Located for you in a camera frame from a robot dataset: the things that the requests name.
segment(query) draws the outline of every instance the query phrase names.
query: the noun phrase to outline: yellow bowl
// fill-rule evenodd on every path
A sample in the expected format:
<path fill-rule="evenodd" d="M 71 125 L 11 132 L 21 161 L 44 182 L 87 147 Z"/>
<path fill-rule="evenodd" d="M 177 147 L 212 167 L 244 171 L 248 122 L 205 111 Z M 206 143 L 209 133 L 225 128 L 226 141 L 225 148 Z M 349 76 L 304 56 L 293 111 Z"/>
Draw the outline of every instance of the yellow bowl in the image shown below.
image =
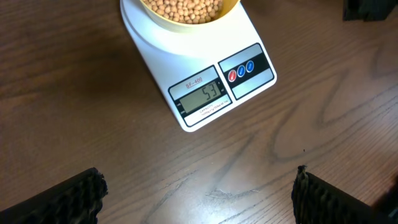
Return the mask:
<path fill-rule="evenodd" d="M 158 13 L 150 9 L 143 0 L 140 0 L 144 9 L 147 11 L 149 17 L 152 18 L 159 26 L 168 29 L 173 32 L 189 33 L 189 32 L 200 32 L 208 29 L 215 29 L 216 25 L 224 19 L 225 15 L 231 12 L 240 2 L 240 0 L 223 0 L 223 8 L 221 9 L 220 15 L 214 21 L 207 22 L 204 24 L 183 24 L 181 22 L 174 22 L 169 19 L 164 18 Z"/>

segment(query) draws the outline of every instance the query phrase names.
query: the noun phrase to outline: black textured object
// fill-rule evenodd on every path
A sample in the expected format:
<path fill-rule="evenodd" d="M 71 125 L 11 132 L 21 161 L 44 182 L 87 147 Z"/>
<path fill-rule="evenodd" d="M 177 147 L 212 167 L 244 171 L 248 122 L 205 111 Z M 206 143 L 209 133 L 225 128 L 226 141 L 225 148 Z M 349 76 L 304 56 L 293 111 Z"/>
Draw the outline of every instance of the black textured object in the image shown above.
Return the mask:
<path fill-rule="evenodd" d="M 397 3 L 398 0 L 345 0 L 343 20 L 382 21 Z"/>
<path fill-rule="evenodd" d="M 395 186 L 386 192 L 373 207 L 398 222 L 398 177 Z"/>
<path fill-rule="evenodd" d="M 298 167 L 292 191 L 296 224 L 397 224 L 387 215 Z"/>
<path fill-rule="evenodd" d="M 0 212 L 0 223 L 97 223 L 106 194 L 104 176 L 91 168 Z"/>

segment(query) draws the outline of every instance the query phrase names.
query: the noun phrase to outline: lcd display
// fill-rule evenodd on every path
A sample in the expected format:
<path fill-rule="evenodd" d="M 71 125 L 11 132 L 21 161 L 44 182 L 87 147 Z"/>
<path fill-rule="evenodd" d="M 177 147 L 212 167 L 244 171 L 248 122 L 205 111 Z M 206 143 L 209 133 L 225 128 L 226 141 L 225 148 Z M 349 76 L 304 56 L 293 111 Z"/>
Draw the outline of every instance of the lcd display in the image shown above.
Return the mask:
<path fill-rule="evenodd" d="M 204 105 L 212 99 L 220 96 L 220 89 L 218 89 L 216 82 L 211 82 L 194 92 L 184 96 L 180 99 L 180 103 L 186 113 L 191 112 L 195 108 Z"/>

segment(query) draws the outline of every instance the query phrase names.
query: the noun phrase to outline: white kitchen scale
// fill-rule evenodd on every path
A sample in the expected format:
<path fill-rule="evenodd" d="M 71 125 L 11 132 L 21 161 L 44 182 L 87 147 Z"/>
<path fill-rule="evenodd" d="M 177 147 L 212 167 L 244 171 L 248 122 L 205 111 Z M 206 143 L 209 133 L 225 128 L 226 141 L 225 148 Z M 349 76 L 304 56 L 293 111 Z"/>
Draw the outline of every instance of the white kitchen scale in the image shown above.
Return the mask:
<path fill-rule="evenodd" d="M 241 3 L 216 30 L 194 34 L 161 28 L 139 0 L 120 3 L 132 39 L 185 131 L 196 131 L 277 80 Z"/>

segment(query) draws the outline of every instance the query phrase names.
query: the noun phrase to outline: wood grain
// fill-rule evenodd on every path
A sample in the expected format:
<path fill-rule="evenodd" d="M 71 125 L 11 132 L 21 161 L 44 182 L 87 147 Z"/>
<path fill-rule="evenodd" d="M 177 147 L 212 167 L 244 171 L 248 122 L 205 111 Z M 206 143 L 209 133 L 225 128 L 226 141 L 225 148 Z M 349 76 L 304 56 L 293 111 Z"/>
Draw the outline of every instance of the wood grain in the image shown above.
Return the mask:
<path fill-rule="evenodd" d="M 90 167 L 109 187 L 100 223 L 294 223 L 302 164 L 373 204 L 398 175 L 397 9 L 243 4 L 278 81 L 185 133 L 118 1 L 0 1 L 0 210 Z"/>

